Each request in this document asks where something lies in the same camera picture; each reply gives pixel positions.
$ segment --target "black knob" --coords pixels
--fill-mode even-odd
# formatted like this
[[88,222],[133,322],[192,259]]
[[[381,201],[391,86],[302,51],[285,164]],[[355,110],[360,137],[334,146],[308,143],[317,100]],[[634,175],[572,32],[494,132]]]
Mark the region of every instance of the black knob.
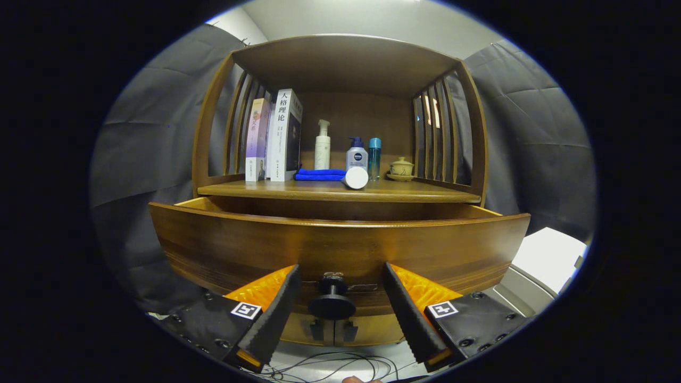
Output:
[[341,277],[324,277],[318,284],[323,295],[314,298],[307,309],[318,318],[328,320],[347,319],[355,313],[355,304],[346,296],[347,284]]

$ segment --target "saucer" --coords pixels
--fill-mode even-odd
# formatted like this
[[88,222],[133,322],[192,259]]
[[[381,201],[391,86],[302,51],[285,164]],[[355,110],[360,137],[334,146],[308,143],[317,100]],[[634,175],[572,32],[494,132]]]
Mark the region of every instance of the saucer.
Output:
[[397,174],[390,174],[390,173],[387,173],[386,176],[389,179],[394,179],[395,181],[401,181],[401,182],[411,181],[411,179],[414,178],[414,176],[398,176]]

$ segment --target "gray curtain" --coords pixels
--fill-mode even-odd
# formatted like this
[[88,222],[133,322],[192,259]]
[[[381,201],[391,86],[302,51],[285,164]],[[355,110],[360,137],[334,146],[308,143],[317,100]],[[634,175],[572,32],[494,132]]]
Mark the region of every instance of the gray curtain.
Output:
[[[505,215],[530,213],[527,234],[550,227],[589,240],[596,224],[595,165],[584,124],[565,92],[507,40],[464,61],[487,121],[485,207]],[[449,85],[463,157],[470,164],[471,126],[463,90],[456,77]]]
[[[147,204],[191,199],[191,152],[204,95],[220,63],[244,45],[202,25],[145,65],[111,107],[91,163],[90,207],[103,256],[145,311],[165,313],[201,293],[176,275],[163,254]],[[210,174],[222,168],[232,72],[213,123]]]

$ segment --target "blue cap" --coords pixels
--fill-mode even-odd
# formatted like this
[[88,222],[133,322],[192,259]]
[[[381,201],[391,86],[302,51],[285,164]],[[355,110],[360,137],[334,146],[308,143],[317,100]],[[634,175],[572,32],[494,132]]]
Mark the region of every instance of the blue cap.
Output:
[[380,138],[372,138],[369,140],[369,147],[370,148],[376,148],[380,149],[381,148],[381,139]]
[[362,142],[362,137],[348,137],[352,140],[352,147],[364,148],[364,143]]

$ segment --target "cabinet top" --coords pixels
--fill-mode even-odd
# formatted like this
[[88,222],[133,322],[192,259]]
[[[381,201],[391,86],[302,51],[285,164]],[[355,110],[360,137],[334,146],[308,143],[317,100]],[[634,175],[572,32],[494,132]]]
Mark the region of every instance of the cabinet top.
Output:
[[365,35],[310,35],[232,52],[269,91],[334,92],[412,99],[459,59],[415,44]]

